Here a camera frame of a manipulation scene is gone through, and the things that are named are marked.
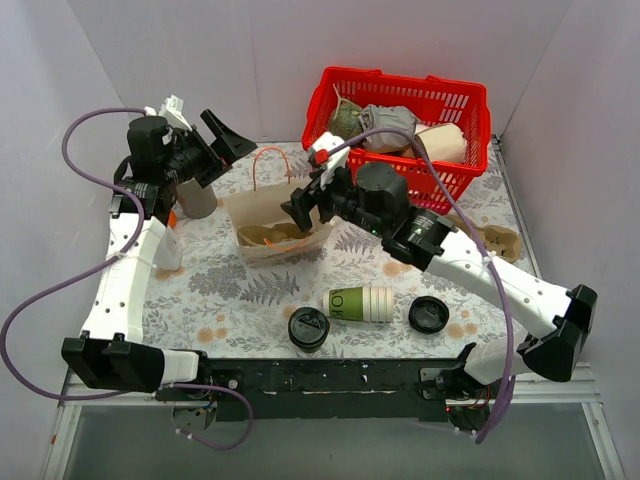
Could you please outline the beige paper bag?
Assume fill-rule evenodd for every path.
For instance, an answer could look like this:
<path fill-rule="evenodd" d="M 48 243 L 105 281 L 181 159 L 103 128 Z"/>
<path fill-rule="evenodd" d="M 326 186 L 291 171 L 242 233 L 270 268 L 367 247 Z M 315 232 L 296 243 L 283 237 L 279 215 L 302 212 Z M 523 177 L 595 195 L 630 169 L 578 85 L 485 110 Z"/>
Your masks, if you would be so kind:
<path fill-rule="evenodd" d="M 259 158 L 268 151 L 276 151 L 282 156 L 287 180 L 278 185 L 259 186 L 257 163 Z M 237 230 L 242 226 L 272 226 L 276 223 L 295 224 L 281 209 L 280 204 L 288 200 L 290 194 L 296 188 L 302 186 L 301 182 L 292 179 L 288 157 L 281 148 L 276 146 L 264 147 L 256 153 L 252 163 L 251 175 L 251 189 L 242 193 L 235 193 L 224 200 L 224 205 L 231 221 L 235 244 L 245 263 L 250 266 L 274 263 L 322 249 L 333 231 L 333 225 L 330 223 L 321 223 L 316 210 L 311 212 L 313 226 L 312 229 L 308 231 L 311 235 L 303 240 L 253 247 L 243 246 L 239 243 Z"/>

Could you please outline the stack of green paper cups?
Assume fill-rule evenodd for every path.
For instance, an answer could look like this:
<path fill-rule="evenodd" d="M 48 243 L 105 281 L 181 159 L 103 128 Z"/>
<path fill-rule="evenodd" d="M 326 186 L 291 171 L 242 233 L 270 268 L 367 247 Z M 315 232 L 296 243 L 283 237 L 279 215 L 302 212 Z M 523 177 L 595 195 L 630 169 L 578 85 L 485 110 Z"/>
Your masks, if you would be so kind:
<path fill-rule="evenodd" d="M 330 318 L 390 323 L 393 320 L 394 295 L 387 287 L 354 287 L 329 290 L 322 299 L 323 313 Z"/>

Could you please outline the black plastic cup lid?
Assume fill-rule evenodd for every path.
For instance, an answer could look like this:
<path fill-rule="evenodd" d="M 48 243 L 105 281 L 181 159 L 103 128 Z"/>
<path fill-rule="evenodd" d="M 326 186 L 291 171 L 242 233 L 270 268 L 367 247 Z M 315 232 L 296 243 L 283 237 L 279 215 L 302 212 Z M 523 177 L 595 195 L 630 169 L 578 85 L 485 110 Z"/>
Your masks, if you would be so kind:
<path fill-rule="evenodd" d="M 296 309 L 288 321 L 288 336 L 296 344 L 316 344 L 326 341 L 330 322 L 318 309 L 301 307 Z"/>

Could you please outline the green paper coffee cup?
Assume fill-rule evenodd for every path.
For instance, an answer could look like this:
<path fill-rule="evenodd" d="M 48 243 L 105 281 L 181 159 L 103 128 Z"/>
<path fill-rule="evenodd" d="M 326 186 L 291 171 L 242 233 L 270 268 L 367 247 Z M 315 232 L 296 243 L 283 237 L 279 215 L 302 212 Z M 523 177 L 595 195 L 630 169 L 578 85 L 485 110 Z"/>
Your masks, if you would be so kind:
<path fill-rule="evenodd" d="M 316 344 L 296 344 L 296 347 L 304 352 L 304 353 L 314 353 L 321 349 L 322 345 L 320 343 Z"/>

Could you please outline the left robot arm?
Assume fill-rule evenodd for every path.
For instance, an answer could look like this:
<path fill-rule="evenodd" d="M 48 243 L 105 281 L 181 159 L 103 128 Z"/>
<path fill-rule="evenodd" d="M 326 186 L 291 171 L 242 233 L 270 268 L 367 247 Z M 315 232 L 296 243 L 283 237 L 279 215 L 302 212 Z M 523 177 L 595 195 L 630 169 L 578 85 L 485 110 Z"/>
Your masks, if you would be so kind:
<path fill-rule="evenodd" d="M 193 400 L 213 386 L 204 354 L 143 344 L 142 316 L 152 272 L 176 270 L 182 250 L 169 225 L 179 185 L 209 186 L 256 145 L 222 123 L 210 110 L 201 118 L 213 133 L 206 142 L 171 95 L 159 109 L 145 108 L 127 131 L 130 154 L 108 188 L 110 240 L 94 304 L 76 338 L 63 342 L 69 367 L 94 389 L 151 393 L 178 383 Z"/>

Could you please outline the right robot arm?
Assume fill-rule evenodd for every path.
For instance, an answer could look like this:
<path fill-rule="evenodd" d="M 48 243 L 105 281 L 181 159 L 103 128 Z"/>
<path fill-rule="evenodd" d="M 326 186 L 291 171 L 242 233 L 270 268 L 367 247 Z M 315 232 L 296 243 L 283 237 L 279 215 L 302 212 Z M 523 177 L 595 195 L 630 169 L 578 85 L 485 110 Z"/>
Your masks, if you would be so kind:
<path fill-rule="evenodd" d="M 462 286 L 496 307 L 508 307 L 523 337 L 466 348 L 452 373 L 460 395 L 479 395 L 503 373 L 533 372 L 555 382 L 571 379 L 591 330 L 596 292 L 585 285 L 569 290 L 547 283 L 481 253 L 451 221 L 412 205 L 406 179 L 391 166 L 369 163 L 355 174 L 339 167 L 327 185 L 315 173 L 281 208 L 303 231 L 312 226 L 312 210 L 322 222 L 339 217 L 380 238 L 394 259 Z"/>

